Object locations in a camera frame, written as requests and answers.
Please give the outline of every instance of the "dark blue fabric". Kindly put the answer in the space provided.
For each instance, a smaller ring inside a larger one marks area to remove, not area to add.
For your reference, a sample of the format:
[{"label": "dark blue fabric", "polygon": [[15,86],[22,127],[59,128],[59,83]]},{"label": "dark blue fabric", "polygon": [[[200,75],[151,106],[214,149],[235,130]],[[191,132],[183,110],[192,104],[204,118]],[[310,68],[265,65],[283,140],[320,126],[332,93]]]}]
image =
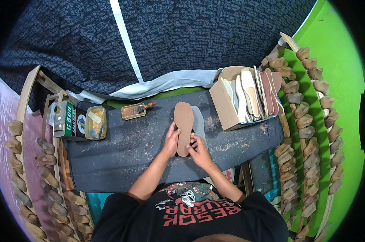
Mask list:
[{"label": "dark blue fabric", "polygon": [[[149,81],[174,70],[259,65],[279,32],[296,32],[315,0],[119,3],[141,74]],[[76,93],[110,94],[138,82],[108,0],[32,0],[2,52],[0,76],[20,94],[38,64]]]}]

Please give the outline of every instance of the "workbench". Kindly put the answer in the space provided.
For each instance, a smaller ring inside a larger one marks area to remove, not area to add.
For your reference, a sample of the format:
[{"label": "workbench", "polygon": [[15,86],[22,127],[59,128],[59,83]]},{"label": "workbench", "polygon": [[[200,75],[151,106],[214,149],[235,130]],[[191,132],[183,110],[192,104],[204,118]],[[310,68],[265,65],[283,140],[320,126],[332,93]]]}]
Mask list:
[{"label": "workbench", "polygon": [[[127,192],[161,151],[178,102],[187,102],[200,109],[208,151],[221,170],[247,162],[275,148],[284,139],[278,117],[223,131],[209,91],[157,99],[156,102],[146,116],[126,121],[121,117],[121,109],[108,111],[104,140],[65,142],[76,190]],[[174,156],[169,160],[160,184],[207,176],[191,157]]]}]

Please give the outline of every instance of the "logo sticker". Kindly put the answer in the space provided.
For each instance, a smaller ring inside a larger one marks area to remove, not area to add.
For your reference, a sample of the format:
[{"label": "logo sticker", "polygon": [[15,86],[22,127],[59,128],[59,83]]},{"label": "logo sticker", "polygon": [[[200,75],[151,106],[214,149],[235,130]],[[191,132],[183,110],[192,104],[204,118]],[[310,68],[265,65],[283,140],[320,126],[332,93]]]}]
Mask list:
[{"label": "logo sticker", "polygon": [[78,129],[79,131],[84,134],[86,128],[86,117],[83,114],[79,114],[78,116]]}]

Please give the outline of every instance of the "person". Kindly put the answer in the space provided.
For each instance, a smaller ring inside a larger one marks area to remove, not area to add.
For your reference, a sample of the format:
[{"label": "person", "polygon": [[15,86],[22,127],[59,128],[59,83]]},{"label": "person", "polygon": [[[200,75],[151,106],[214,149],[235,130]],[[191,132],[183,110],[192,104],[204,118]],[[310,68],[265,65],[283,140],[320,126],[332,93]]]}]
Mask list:
[{"label": "person", "polygon": [[181,131],[175,126],[174,122],[170,125],[164,147],[128,193],[108,196],[91,242],[286,242],[287,225],[277,210],[260,192],[246,197],[235,187],[194,133],[192,145],[187,146],[189,154],[215,187],[200,180],[156,190],[169,159],[177,152]]}]

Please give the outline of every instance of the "cardboard box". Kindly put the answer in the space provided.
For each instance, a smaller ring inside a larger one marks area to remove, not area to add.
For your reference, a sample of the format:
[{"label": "cardboard box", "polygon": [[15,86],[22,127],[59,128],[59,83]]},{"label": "cardboard box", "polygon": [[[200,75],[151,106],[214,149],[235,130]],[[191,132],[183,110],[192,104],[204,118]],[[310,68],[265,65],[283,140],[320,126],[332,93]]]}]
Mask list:
[{"label": "cardboard box", "polygon": [[[218,80],[220,77],[227,80],[236,80],[236,77],[240,75],[242,69],[248,68],[252,73],[254,73],[254,69],[250,67],[244,66],[230,66],[225,68],[220,68],[216,72],[214,76],[214,80]],[[233,101],[231,101],[226,87],[222,81],[216,81],[215,84],[209,89],[209,93],[211,94],[214,107],[216,108],[216,112],[219,116],[221,127],[224,131],[230,131],[237,128],[243,128],[245,126],[260,123],[267,119],[271,119],[276,117],[277,115],[270,115],[269,117],[258,120],[251,123],[240,123],[237,112],[234,108]]]}]

